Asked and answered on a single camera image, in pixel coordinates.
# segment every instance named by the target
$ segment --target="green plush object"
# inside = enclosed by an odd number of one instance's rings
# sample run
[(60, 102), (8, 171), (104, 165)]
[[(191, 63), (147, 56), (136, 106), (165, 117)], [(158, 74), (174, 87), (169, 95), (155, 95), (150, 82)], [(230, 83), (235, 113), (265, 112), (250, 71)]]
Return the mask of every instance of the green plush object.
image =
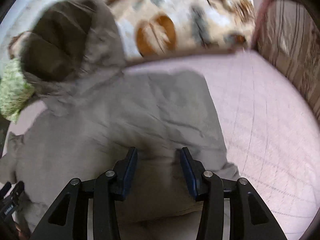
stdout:
[(20, 67), (20, 61), (12, 59), (5, 66), (0, 81), (0, 113), (12, 122), (18, 120), (20, 111), (34, 93), (34, 87), (27, 83)]

